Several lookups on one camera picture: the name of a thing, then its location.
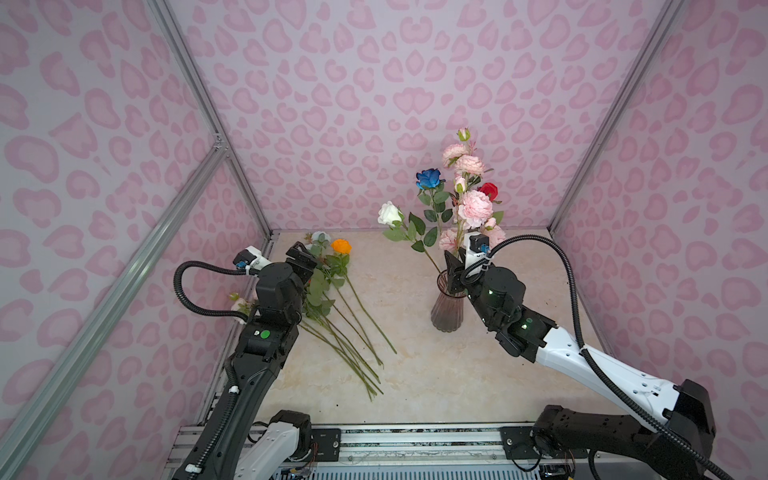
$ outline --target pink wallpaper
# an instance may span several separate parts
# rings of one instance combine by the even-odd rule
[[[768,470],[768,5],[691,3],[558,241],[618,358],[706,386],[714,458]]]
[[[274,228],[371,227],[469,124],[546,225],[661,0],[173,0]]]
[[[186,260],[231,265],[237,251],[261,244],[258,231],[223,165],[21,478],[157,478],[179,426],[194,421],[234,321],[186,310],[174,271]],[[228,293],[246,282],[200,269],[184,275],[190,299],[208,308],[228,309]]]
[[[0,435],[210,150],[148,13],[0,7]]]

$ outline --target blue rose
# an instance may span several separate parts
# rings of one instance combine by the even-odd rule
[[[416,174],[416,180],[416,186],[421,190],[435,188],[440,185],[440,170],[436,168],[423,170],[420,174]]]

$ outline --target red rose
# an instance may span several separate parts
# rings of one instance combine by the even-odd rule
[[[494,184],[483,184],[478,191],[488,195],[490,201],[496,200],[498,196],[498,188]]]

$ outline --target orange flower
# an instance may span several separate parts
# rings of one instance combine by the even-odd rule
[[[334,240],[333,243],[331,243],[331,247],[339,253],[349,253],[352,251],[352,245],[349,245],[349,242],[343,238]]]

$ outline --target beige table surface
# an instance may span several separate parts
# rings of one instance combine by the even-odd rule
[[[548,235],[546,230],[510,232],[520,233]],[[582,412],[621,413],[612,402],[569,377],[511,357],[486,330],[468,300],[463,325],[453,333],[438,331],[429,321],[438,296],[435,267],[406,242],[387,240],[380,231],[331,235],[352,244],[349,276],[398,351],[395,355],[369,320],[359,316],[384,362],[377,367],[384,395],[369,401],[349,367],[327,345],[301,332],[264,399],[258,420],[268,420],[281,409],[308,413],[313,423],[535,421],[547,404]],[[284,260],[288,248],[303,237],[303,233],[281,233],[271,260]],[[430,251],[435,261],[442,259],[441,250],[433,247]],[[499,252],[495,263],[511,268],[525,283],[526,306],[573,333],[568,283],[554,251],[543,243],[515,243]],[[354,307],[349,287],[344,286],[342,292]],[[330,318],[336,325],[343,323],[338,313]],[[581,318],[584,340],[599,348],[583,310]],[[366,356],[361,345],[358,341],[358,349]]]

